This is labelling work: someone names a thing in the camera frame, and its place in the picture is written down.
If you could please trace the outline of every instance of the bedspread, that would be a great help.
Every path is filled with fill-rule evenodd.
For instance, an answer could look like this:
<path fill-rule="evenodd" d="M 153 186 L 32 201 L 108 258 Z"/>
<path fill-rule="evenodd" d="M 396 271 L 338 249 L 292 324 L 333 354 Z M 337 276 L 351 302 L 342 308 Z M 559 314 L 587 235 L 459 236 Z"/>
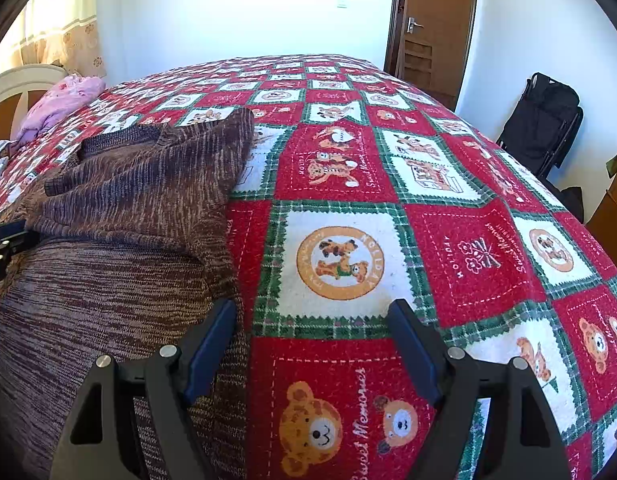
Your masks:
<path fill-rule="evenodd" d="M 474 358 L 524 357 L 573 478 L 597 473 L 617 446 L 616 268 L 508 153 L 366 61 L 231 59 L 118 85 L 18 154 L 0 211 L 86 137 L 237 106 L 256 117 L 228 208 L 252 333 L 250 478 L 406 476 L 434 412 L 384 322 L 396 298 Z"/>

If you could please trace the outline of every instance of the white wall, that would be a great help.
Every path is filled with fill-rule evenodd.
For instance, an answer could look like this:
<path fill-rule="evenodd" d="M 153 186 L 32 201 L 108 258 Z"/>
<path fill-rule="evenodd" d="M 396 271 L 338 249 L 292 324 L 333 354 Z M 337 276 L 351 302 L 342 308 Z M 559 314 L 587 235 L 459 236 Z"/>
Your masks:
<path fill-rule="evenodd" d="M 97 0 L 108 83 L 235 56 L 346 54 L 380 68 L 391 0 Z"/>
<path fill-rule="evenodd" d="M 617 153 L 617 31 L 595 0 L 478 0 L 476 12 L 457 113 L 495 139 L 534 72 L 573 87 L 585 119 L 549 179 L 582 187 L 588 219 Z"/>

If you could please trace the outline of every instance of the pink clothing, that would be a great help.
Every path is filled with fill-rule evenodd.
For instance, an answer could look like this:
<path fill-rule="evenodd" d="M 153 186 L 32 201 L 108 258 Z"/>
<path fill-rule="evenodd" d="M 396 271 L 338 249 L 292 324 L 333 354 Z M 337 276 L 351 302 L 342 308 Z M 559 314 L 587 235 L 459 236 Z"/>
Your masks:
<path fill-rule="evenodd" d="M 104 91 L 106 83 L 98 77 L 82 77 L 77 74 L 66 76 L 50 88 L 26 114 L 22 125 L 11 140 L 11 154 L 44 134 L 55 124 L 90 103 Z"/>

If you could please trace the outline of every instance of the black clamp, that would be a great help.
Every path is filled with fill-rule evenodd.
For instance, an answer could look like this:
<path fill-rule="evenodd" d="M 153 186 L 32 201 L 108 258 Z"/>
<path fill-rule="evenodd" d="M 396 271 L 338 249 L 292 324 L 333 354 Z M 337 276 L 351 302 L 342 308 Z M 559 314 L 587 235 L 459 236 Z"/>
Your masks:
<path fill-rule="evenodd" d="M 551 408 L 528 363 L 473 359 L 447 347 L 405 300 L 389 306 L 387 322 L 419 396 L 437 414 L 408 480 L 453 480 L 477 399 L 490 398 L 475 480 L 570 480 L 569 461 Z"/>
<path fill-rule="evenodd" d="M 0 224 L 0 282 L 14 254 L 31 249 L 40 242 L 40 234 L 27 231 L 26 220 Z"/>
<path fill-rule="evenodd" d="M 177 345 L 118 363 L 101 355 L 77 391 L 50 471 L 51 480 L 148 480 L 134 397 L 146 397 L 172 480 L 216 480 L 186 409 L 210 385 L 233 334 L 237 308 L 218 300 Z"/>

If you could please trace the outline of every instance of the wooden headboard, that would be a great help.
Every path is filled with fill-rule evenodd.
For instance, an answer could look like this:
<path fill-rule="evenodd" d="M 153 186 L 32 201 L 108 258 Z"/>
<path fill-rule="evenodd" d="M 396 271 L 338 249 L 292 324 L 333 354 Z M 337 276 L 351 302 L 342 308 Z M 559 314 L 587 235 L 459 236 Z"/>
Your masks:
<path fill-rule="evenodd" d="M 0 140 L 9 139 L 26 112 L 55 83 L 67 76 L 62 67 L 30 64 L 0 74 Z"/>

